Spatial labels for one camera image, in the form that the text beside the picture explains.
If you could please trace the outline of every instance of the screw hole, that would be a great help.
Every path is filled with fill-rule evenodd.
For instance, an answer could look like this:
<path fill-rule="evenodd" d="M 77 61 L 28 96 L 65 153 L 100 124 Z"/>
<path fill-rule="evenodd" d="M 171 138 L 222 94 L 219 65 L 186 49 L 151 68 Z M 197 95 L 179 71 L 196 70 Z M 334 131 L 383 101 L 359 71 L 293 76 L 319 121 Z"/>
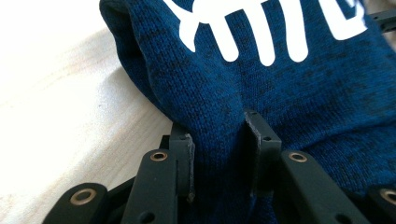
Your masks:
<path fill-rule="evenodd" d="M 396 202 L 396 194 L 388 195 L 394 202 Z"/>
<path fill-rule="evenodd" d="M 143 212 L 139 216 L 139 222 L 142 224 L 151 223 L 152 221 L 154 221 L 154 219 L 155 219 L 154 214 L 150 212 Z"/>
<path fill-rule="evenodd" d="M 77 195 L 77 200 L 82 201 L 88 199 L 90 196 L 91 196 L 90 192 L 82 192 L 79 195 Z"/>
<path fill-rule="evenodd" d="M 152 161 L 164 161 L 167 157 L 168 155 L 164 152 L 155 152 L 150 156 Z"/>
<path fill-rule="evenodd" d="M 350 218 L 343 214 L 337 214 L 335 216 L 335 219 L 337 220 L 338 223 L 341 223 L 341 224 L 352 224 L 352 221 L 350 220 Z"/>
<path fill-rule="evenodd" d="M 303 154 L 297 153 L 297 152 L 291 152 L 289 154 L 289 158 L 291 160 L 297 161 L 297 162 L 306 162 L 306 161 L 308 161 L 306 156 L 304 156 Z"/>

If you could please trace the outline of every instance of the blue knit fabric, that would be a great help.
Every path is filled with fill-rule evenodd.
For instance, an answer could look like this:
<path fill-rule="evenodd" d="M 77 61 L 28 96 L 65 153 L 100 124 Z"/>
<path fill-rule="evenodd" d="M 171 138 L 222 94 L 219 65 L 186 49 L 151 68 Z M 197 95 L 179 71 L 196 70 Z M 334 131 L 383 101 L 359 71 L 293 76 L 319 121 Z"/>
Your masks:
<path fill-rule="evenodd" d="M 265 12 L 272 61 L 254 33 L 266 23 L 246 8 L 224 17 L 237 54 L 232 45 L 221 46 L 229 40 L 215 38 L 215 32 L 227 36 L 220 25 L 196 16 L 186 27 L 172 9 L 174 3 L 198 15 L 211 3 L 207 13 L 216 14 L 228 9 L 225 0 L 101 0 L 131 80 L 196 144 L 196 200 L 180 208 L 181 223 L 275 222 L 271 199 L 251 198 L 242 175 L 244 108 L 261 113 L 284 148 L 310 153 L 343 189 L 363 195 L 371 185 L 396 183 L 396 55 L 376 24 L 365 16 L 366 30 L 339 37 L 320 2 L 335 2 L 344 21 L 358 16 L 359 2 L 290 0 L 301 4 L 307 49 L 299 42 L 293 56 L 294 31 L 286 27 L 299 20 L 298 11 L 287 13 L 281 0 L 260 2 L 248 10 Z M 182 29 L 191 29 L 184 34 L 194 34 L 192 42 L 181 40 Z"/>

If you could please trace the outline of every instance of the black plastic bracket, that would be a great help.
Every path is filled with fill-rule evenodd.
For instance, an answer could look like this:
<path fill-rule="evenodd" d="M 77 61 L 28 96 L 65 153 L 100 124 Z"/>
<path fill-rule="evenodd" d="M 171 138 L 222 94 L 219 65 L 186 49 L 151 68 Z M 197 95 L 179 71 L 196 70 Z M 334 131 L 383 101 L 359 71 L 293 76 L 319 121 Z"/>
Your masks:
<path fill-rule="evenodd" d="M 346 193 L 371 223 L 396 223 L 396 187 L 393 185 L 372 186 L 365 197 Z"/>
<path fill-rule="evenodd" d="M 177 223 L 174 152 L 158 149 L 143 157 L 121 223 Z"/>
<path fill-rule="evenodd" d="M 274 210 L 281 224 L 370 223 L 310 155 L 285 150 Z"/>
<path fill-rule="evenodd" d="M 107 189 L 104 186 L 81 184 L 68 190 L 58 200 L 43 223 L 103 223 L 107 208 Z"/>
<path fill-rule="evenodd" d="M 265 196 L 274 189 L 275 164 L 279 160 L 282 141 L 265 119 L 256 111 L 246 109 L 247 176 L 251 180 L 251 195 Z"/>
<path fill-rule="evenodd" d="M 176 123 L 172 126 L 169 136 L 169 150 L 177 157 L 177 192 L 181 197 L 187 197 L 192 202 L 195 197 L 194 190 L 194 150 L 195 144 L 192 137 Z"/>
<path fill-rule="evenodd" d="M 396 9 L 370 15 L 379 25 L 383 33 L 396 30 Z"/>

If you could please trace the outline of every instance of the white print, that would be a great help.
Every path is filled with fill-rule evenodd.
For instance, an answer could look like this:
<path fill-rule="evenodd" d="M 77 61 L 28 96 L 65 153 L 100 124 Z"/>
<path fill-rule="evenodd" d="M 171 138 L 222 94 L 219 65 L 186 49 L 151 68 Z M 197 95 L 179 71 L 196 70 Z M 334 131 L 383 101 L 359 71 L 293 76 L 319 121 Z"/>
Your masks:
<path fill-rule="evenodd" d="M 364 22 L 364 7 L 359 0 L 346 0 L 355 8 L 355 17 L 346 20 L 343 11 L 335 0 L 319 0 L 324 18 L 336 40 L 346 40 L 367 30 Z"/>
<path fill-rule="evenodd" d="M 199 23 L 209 24 L 220 53 L 227 62 L 235 61 L 239 51 L 225 17 L 238 10 L 244 10 L 252 28 L 261 63 L 265 66 L 274 63 L 274 42 L 262 8 L 262 3 L 268 0 L 195 0 L 192 12 L 179 7 L 172 0 L 163 1 L 180 19 L 179 36 L 188 49 L 195 52 L 194 39 Z M 332 35 L 338 40 L 359 35 L 367 29 L 363 20 L 364 8 L 359 0 L 346 1 L 351 7 L 356 8 L 356 16 L 349 20 L 346 20 L 336 0 L 319 0 Z M 300 0 L 279 0 L 279 3 L 285 18 L 289 56 L 297 63 L 302 62 L 308 56 L 308 47 Z"/>

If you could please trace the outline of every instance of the metal grommet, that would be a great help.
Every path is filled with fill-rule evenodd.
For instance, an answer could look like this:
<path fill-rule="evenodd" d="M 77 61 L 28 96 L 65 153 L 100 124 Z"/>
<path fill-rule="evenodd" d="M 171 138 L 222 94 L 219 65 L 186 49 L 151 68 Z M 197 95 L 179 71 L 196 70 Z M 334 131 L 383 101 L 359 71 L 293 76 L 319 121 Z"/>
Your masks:
<path fill-rule="evenodd" d="M 297 162 L 306 162 L 306 161 L 308 161 L 308 159 L 306 158 L 305 155 L 297 153 L 297 152 L 291 152 L 289 154 L 289 158 L 292 161 L 297 161 Z"/>
<path fill-rule="evenodd" d="M 150 158 L 152 161 L 164 161 L 168 158 L 168 154 L 164 152 L 155 152 L 151 154 Z"/>
<path fill-rule="evenodd" d="M 393 189 L 381 189 L 379 194 L 387 202 L 396 205 L 396 191 Z"/>
<path fill-rule="evenodd" d="M 83 193 L 89 193 L 88 197 L 84 197 L 80 199 L 79 196 Z M 96 196 L 96 190 L 94 189 L 81 189 L 73 194 L 72 198 L 70 199 L 70 203 L 73 205 L 83 205 L 92 201 Z"/>

